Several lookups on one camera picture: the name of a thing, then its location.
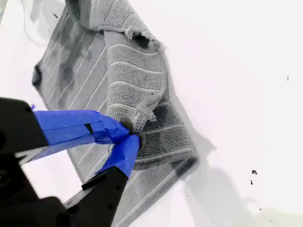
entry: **blue tape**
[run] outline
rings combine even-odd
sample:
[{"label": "blue tape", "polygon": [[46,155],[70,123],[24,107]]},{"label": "blue tape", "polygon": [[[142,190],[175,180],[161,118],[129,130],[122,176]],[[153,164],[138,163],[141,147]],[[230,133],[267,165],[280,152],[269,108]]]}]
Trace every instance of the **blue tape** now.
[{"label": "blue tape", "polygon": [[[39,159],[81,144],[117,143],[129,134],[120,122],[93,110],[34,111],[49,147]],[[90,124],[93,133],[85,124]]]},{"label": "blue tape", "polygon": [[140,139],[137,135],[129,135],[121,142],[116,144],[106,163],[95,174],[99,174],[113,166],[118,167],[128,178],[134,168],[134,162],[140,148]]}]

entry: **gray towel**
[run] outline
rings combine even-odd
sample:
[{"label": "gray towel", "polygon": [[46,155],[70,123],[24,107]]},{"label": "gray towel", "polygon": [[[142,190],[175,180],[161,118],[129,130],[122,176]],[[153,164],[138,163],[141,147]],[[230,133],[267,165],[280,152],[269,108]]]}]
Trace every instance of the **gray towel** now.
[{"label": "gray towel", "polygon": [[[132,122],[142,145],[113,222],[128,226],[196,162],[195,147],[169,101],[163,48],[127,0],[66,4],[33,85],[51,110],[92,109]],[[110,150],[92,144],[68,151],[82,182]]]}]

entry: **white surface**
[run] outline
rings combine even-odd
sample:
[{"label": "white surface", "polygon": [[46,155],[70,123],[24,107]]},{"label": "white surface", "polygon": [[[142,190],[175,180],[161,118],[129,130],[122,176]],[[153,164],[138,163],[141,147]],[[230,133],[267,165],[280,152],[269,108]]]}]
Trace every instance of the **white surface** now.
[{"label": "white surface", "polygon": [[[175,105],[201,156],[199,167],[132,227],[302,226],[302,1],[130,2],[167,46],[175,93],[183,107],[173,96]],[[51,24],[51,17],[46,18]],[[48,33],[40,33],[47,40]],[[0,96],[43,108],[30,80],[45,47],[26,39],[18,0],[8,2],[0,47]],[[66,188],[79,187],[76,180],[60,180],[55,192],[40,187],[48,180],[44,171],[54,183],[57,177],[75,174],[67,157],[60,158],[53,168],[41,164],[44,170],[39,166],[32,177],[40,181],[39,195],[53,193],[64,200]],[[253,169],[258,175],[251,174]]]}]

